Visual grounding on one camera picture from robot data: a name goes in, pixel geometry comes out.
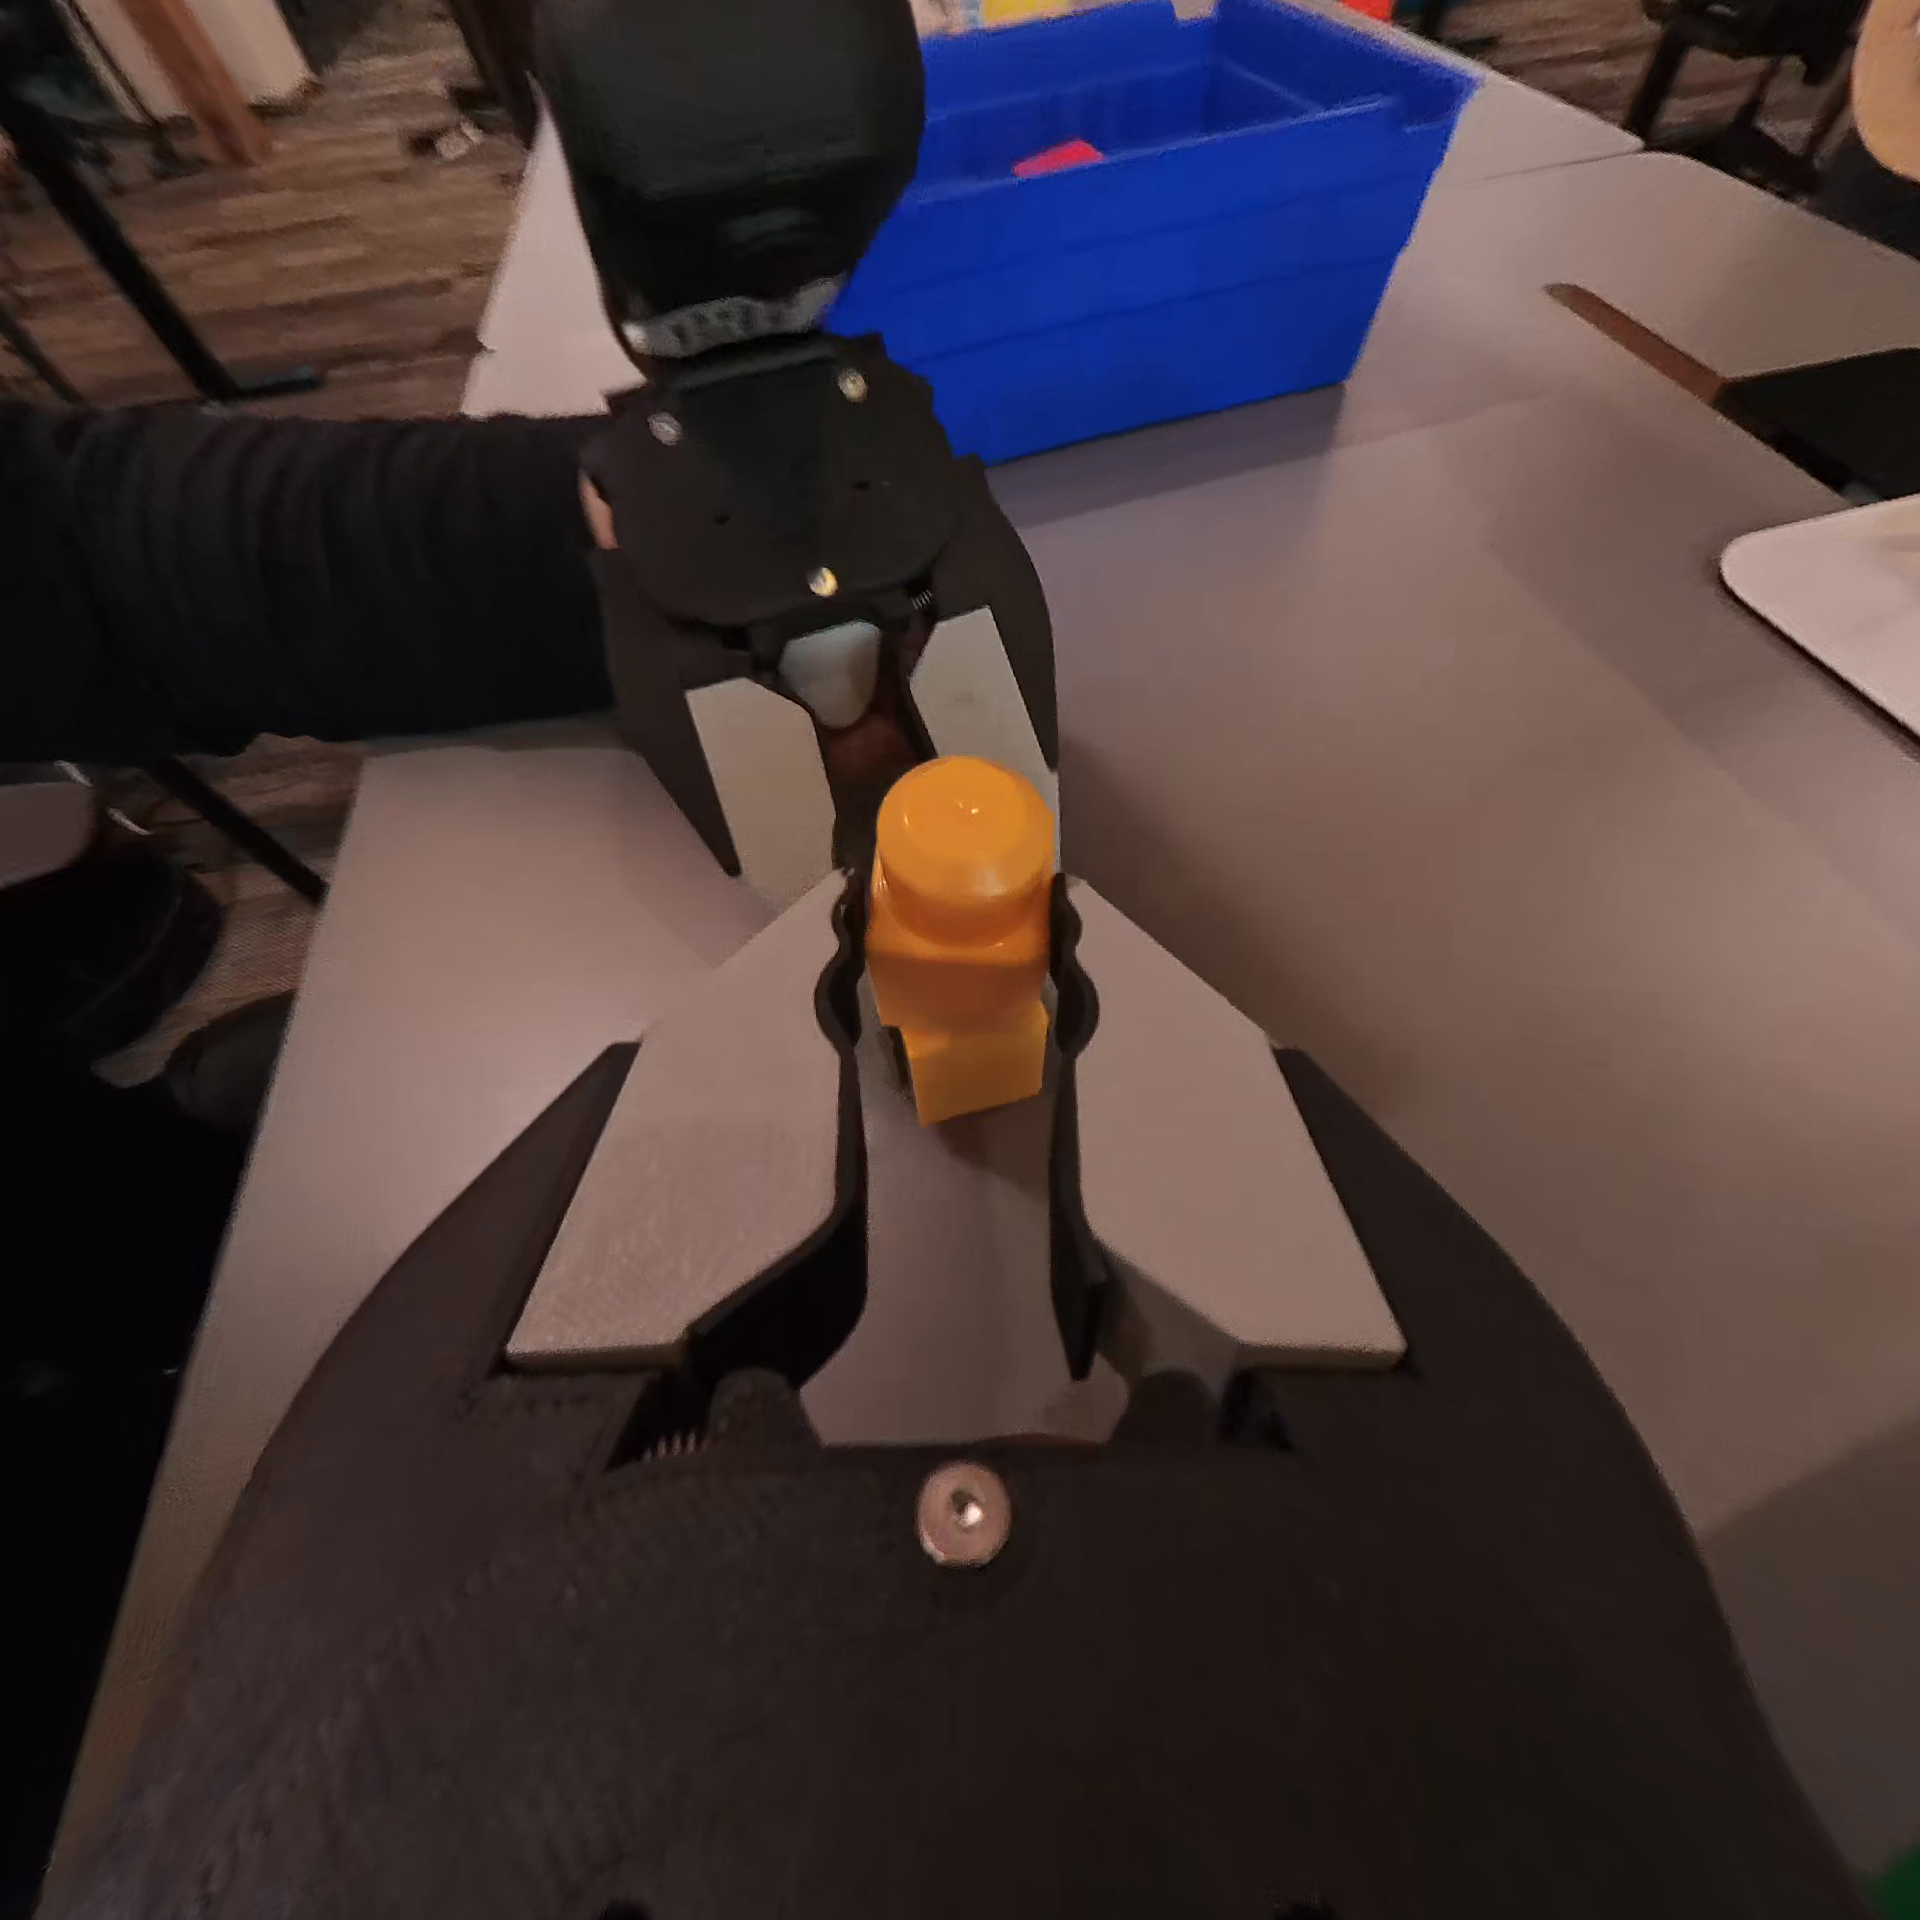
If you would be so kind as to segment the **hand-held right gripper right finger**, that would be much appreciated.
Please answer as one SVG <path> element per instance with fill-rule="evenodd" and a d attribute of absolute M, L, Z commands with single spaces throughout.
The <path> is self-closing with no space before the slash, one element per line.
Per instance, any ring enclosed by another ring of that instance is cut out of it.
<path fill-rule="evenodd" d="M 1402 1362 L 1280 1051 L 1095 888 L 1051 898 L 1049 1298 L 1073 1381 Z"/>

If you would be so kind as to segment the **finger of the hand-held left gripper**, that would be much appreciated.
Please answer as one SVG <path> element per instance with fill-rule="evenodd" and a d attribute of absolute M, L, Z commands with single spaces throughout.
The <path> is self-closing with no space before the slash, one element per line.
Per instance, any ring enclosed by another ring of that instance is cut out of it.
<path fill-rule="evenodd" d="M 691 722 L 731 842 L 757 894 L 804 894 L 874 858 L 874 817 L 828 770 L 826 740 L 874 704 L 871 643 L 788 643 L 771 678 L 693 689 Z"/>
<path fill-rule="evenodd" d="M 1026 708 L 1015 660 L 991 608 L 913 621 L 898 634 L 903 730 L 917 763 L 973 756 L 1055 789 L 1055 763 Z"/>

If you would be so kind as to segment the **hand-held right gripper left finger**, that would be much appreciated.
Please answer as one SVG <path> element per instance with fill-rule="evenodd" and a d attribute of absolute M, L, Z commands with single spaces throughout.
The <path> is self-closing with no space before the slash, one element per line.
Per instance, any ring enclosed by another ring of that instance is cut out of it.
<path fill-rule="evenodd" d="M 508 1361 L 791 1386 L 868 1292 L 851 873 L 818 880 L 639 1043 Z"/>

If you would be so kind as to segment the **yellow mega block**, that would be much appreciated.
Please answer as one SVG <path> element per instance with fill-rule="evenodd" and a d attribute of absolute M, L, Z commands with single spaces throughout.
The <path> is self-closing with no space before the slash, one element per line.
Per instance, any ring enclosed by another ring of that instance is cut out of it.
<path fill-rule="evenodd" d="M 901 1027 L 906 1077 L 923 1124 L 988 1114 L 1035 1097 L 1049 1057 L 1049 1009 L 971 1027 Z"/>
<path fill-rule="evenodd" d="M 887 790 L 865 934 L 883 1025 L 967 1034 L 1040 1001 L 1056 842 L 1043 793 L 992 758 L 940 756 Z"/>

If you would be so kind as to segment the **blue plastic bin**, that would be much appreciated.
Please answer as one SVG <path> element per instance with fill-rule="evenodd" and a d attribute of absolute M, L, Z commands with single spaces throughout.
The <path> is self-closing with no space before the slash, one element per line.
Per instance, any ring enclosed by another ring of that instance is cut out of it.
<path fill-rule="evenodd" d="M 1008 465 L 1344 382 L 1474 97 L 1298 4 L 928 37 L 920 171 L 828 321 Z M 1105 163 L 1011 164 L 1063 137 Z"/>

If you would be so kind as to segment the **person's left forearm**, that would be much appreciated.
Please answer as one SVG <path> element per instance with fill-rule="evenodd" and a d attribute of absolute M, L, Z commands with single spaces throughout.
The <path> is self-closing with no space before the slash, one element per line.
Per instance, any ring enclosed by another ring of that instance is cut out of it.
<path fill-rule="evenodd" d="M 581 493 L 596 427 L 4 401 L 4 761 L 611 708 Z"/>

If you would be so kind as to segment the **wooden document stand white base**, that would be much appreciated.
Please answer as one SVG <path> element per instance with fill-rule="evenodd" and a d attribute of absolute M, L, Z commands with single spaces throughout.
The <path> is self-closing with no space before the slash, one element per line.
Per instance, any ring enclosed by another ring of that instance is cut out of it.
<path fill-rule="evenodd" d="M 1719 581 L 1836 682 L 1919 736 L 1919 497 L 1743 534 Z"/>

